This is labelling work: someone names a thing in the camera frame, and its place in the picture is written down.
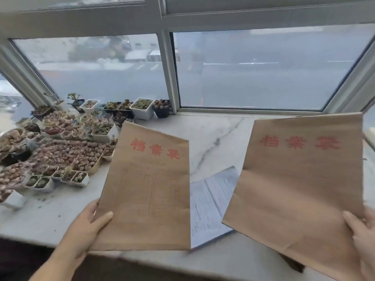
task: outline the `red chinese text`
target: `red chinese text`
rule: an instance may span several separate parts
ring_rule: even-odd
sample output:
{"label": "red chinese text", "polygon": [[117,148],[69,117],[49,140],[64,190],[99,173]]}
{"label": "red chinese text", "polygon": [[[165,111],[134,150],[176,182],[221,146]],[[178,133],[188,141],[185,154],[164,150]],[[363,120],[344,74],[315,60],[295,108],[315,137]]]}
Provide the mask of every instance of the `red chinese text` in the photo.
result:
{"label": "red chinese text", "polygon": [[156,145],[152,145],[151,147],[150,147],[150,149],[151,149],[151,154],[152,155],[155,155],[155,156],[160,156],[160,154],[162,153],[162,146],[160,146],[160,145],[158,145],[158,144],[156,144]]}
{"label": "red chinese text", "polygon": [[176,149],[168,149],[168,157],[171,159],[176,159],[178,160],[180,158],[179,152]]}
{"label": "red chinese text", "polygon": [[337,141],[336,137],[331,137],[331,136],[318,137],[318,142],[319,144],[315,145],[315,147],[320,148],[322,150],[340,149],[339,141]]}
{"label": "red chinese text", "polygon": [[130,146],[133,146],[133,150],[144,152],[146,149],[146,143],[142,140],[135,139],[130,143]]}
{"label": "red chinese text", "polygon": [[300,136],[291,136],[289,139],[285,140],[289,144],[289,148],[294,149],[302,149],[303,148],[303,142],[306,142],[306,140],[303,139],[303,137]]}
{"label": "red chinese text", "polygon": [[267,135],[262,139],[261,143],[263,143],[265,147],[277,147],[279,145],[279,137]]}

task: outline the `paper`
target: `paper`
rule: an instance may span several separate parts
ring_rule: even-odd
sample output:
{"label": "paper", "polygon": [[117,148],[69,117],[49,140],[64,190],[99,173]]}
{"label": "paper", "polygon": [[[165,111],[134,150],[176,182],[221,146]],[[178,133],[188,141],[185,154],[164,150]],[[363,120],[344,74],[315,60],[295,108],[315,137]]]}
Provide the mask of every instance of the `paper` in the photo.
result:
{"label": "paper", "polygon": [[190,249],[189,141],[124,122],[96,216],[114,216],[91,250]]}
{"label": "paper", "polygon": [[238,180],[235,167],[190,184],[191,248],[232,231],[221,223]]}
{"label": "paper", "polygon": [[362,114],[256,120],[223,223],[339,281],[363,281]]}

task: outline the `window pane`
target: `window pane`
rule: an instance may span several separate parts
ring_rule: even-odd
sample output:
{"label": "window pane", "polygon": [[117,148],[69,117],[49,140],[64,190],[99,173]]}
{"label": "window pane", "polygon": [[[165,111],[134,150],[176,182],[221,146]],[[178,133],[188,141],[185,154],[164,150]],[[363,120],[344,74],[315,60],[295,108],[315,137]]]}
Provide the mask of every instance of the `window pane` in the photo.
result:
{"label": "window pane", "polygon": [[374,24],[174,33],[181,106],[321,110]]}
{"label": "window pane", "polygon": [[156,34],[14,42],[61,98],[168,99]]}
{"label": "window pane", "polygon": [[31,104],[0,74],[0,136],[16,128],[15,123],[22,117],[30,117],[32,110]]}
{"label": "window pane", "polygon": [[0,12],[30,11],[96,4],[128,3],[144,0],[1,0]]}

